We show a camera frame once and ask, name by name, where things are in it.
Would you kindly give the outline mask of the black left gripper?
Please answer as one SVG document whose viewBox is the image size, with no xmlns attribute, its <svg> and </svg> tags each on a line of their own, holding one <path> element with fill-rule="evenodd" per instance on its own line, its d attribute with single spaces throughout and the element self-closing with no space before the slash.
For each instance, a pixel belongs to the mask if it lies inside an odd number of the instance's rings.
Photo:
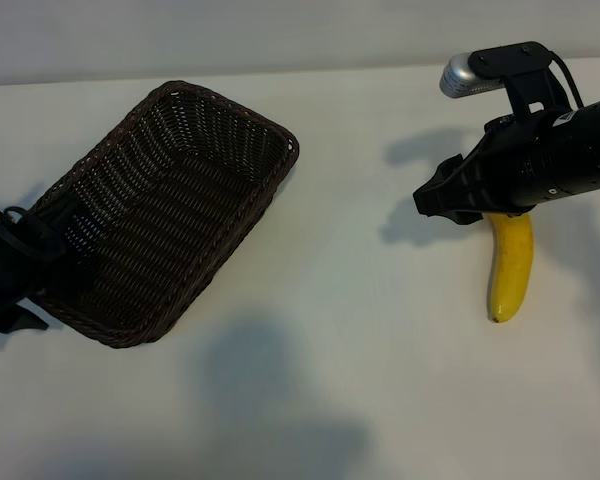
<svg viewBox="0 0 600 480">
<path fill-rule="evenodd" d="M 36 259 L 55 261 L 65 254 L 62 237 L 36 215 L 22 207 L 0 211 L 1 334 L 48 329 L 45 321 L 17 302 L 34 291 Z"/>
</svg>

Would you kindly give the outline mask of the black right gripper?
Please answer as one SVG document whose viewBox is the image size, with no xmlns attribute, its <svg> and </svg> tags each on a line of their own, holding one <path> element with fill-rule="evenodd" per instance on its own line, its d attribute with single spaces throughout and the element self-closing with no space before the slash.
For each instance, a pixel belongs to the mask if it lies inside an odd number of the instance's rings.
<svg viewBox="0 0 600 480">
<path fill-rule="evenodd" d="M 471 225 L 484 213 L 520 215 L 554 199 L 554 161 L 546 138 L 555 119 L 554 111 L 539 111 L 524 122 L 512 115 L 488 122 L 467 157 L 444 160 L 413 193 L 418 212 Z"/>
</svg>

